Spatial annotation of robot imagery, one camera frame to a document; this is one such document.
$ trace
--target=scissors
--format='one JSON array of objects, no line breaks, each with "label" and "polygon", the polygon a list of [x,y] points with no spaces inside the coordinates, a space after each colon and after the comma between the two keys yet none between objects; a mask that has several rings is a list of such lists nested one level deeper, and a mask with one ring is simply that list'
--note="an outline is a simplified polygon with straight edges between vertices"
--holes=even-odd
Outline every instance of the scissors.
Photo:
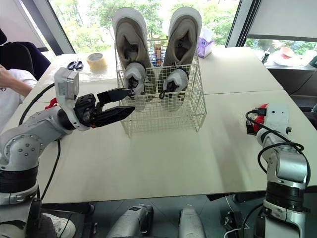
[{"label": "scissors", "polygon": [[82,70],[83,67],[84,67],[84,65],[83,65],[83,63],[82,63],[79,59],[70,62],[70,63],[68,64],[68,66],[67,66],[67,68],[68,68],[69,70],[76,70],[76,71]]}]

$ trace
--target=tape roll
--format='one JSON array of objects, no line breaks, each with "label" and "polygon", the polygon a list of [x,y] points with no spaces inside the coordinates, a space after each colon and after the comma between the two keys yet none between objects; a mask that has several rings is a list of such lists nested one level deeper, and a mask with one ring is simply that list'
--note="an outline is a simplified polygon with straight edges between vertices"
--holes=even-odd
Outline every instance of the tape roll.
[{"label": "tape roll", "polygon": [[103,54],[93,53],[87,57],[91,72],[98,72],[107,68],[107,62]]}]

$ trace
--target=white shirt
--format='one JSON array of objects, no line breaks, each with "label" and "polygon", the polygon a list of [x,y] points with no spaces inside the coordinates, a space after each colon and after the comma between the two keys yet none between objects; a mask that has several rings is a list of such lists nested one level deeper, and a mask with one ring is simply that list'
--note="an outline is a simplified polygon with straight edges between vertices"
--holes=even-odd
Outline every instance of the white shirt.
[{"label": "white shirt", "polygon": [[[34,76],[28,71],[20,69],[10,69],[9,72],[15,78],[23,81],[32,88],[37,84]],[[11,116],[14,114],[20,103],[23,102],[23,100],[23,96],[10,88],[7,88],[5,91],[0,91],[0,133],[2,132],[6,123],[10,120]]]}]

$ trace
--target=white shoe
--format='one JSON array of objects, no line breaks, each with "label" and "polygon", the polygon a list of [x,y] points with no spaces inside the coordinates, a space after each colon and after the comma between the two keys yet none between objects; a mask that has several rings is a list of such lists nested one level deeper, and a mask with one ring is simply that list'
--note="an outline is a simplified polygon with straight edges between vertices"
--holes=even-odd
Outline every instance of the white shoe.
[{"label": "white shoe", "polygon": [[[174,72],[174,69],[182,68],[182,65],[192,63],[201,28],[202,18],[197,10],[191,7],[181,7],[174,12],[169,25],[169,39],[163,63],[163,66],[171,67],[163,67],[159,74],[158,92],[160,95],[164,90],[166,90],[163,88],[163,86],[170,74]],[[162,102],[162,105],[171,105],[172,108],[169,110],[167,109],[168,111],[174,111],[175,109],[177,110],[177,107],[174,107],[176,106],[174,104],[176,100],[175,97],[164,97],[165,101],[168,99],[172,101],[170,103]]]},{"label": "white shoe", "polygon": [[43,213],[44,216],[49,217],[55,228],[56,236],[59,238],[73,238],[76,233],[76,227],[74,223],[69,220],[67,223],[66,218],[56,217],[52,214]]},{"label": "white shoe", "polygon": [[[121,8],[115,12],[112,26],[115,44],[122,66],[126,69],[132,62],[140,62],[151,68],[148,47],[147,27],[140,12],[133,8]],[[149,82],[144,86],[145,94],[156,93],[156,79],[153,70],[147,71]]]},{"label": "white shoe", "polygon": [[170,112],[178,110],[184,101],[184,93],[188,84],[187,73],[182,69],[176,69],[163,83],[163,92],[160,93],[162,107]]},{"label": "white shoe", "polygon": [[134,106],[137,112],[141,112],[145,108],[145,92],[144,81],[146,72],[140,63],[130,63],[124,74],[124,88],[132,90],[131,95],[126,98],[127,104]]},{"label": "white shoe", "polygon": [[173,13],[168,30],[168,44],[163,66],[191,64],[202,28],[202,17],[192,7]]}]

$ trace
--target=person's arm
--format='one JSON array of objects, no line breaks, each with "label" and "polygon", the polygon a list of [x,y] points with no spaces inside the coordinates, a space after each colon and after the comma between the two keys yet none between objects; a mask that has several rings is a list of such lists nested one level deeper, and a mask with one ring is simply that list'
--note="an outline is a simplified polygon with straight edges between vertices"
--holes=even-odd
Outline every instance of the person's arm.
[{"label": "person's arm", "polygon": [[1,64],[0,87],[10,88],[23,97],[26,97],[32,90],[32,87],[12,76],[10,72],[6,70],[5,67],[3,67]]}]

